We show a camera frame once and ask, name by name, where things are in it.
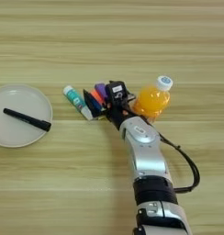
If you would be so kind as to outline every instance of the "pen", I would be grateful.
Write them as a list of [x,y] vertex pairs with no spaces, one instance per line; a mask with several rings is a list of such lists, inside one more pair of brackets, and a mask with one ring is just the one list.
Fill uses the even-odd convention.
[[4,113],[13,117],[13,118],[27,122],[28,124],[30,124],[36,128],[43,129],[45,131],[50,131],[51,123],[48,121],[39,120],[39,119],[30,117],[28,115],[18,113],[18,112],[14,111],[12,109],[9,109],[9,108],[4,108]]

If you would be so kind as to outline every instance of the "wood grain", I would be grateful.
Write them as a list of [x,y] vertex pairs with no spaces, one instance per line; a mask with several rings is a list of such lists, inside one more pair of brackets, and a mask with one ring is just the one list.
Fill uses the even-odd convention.
[[[126,147],[105,120],[86,122],[62,95],[124,80],[138,93],[175,81],[155,126],[191,154],[202,182],[178,196],[195,235],[224,235],[224,0],[0,0],[0,85],[50,99],[51,132],[0,148],[0,235],[125,235],[136,207]],[[162,146],[176,185],[192,175]]]

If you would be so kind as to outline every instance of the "blue marker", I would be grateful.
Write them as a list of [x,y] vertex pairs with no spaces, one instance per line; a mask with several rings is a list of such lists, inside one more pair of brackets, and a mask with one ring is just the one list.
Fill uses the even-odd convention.
[[67,85],[66,87],[64,87],[63,92],[68,100],[77,108],[80,113],[82,113],[86,117],[86,119],[93,119],[90,109],[75,89],[73,89],[70,85]]

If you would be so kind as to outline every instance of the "orange bottle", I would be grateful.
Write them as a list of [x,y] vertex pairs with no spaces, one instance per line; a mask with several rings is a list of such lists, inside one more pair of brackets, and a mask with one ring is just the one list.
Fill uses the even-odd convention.
[[173,80],[167,76],[158,77],[156,85],[144,87],[134,103],[133,111],[153,122],[167,107],[173,86]]

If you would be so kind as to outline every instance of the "purple marker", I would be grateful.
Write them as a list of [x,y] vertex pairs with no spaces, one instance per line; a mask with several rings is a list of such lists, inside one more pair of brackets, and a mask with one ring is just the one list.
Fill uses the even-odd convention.
[[106,94],[106,85],[105,84],[96,84],[95,85],[95,90],[99,93],[101,98],[105,100],[107,98]]

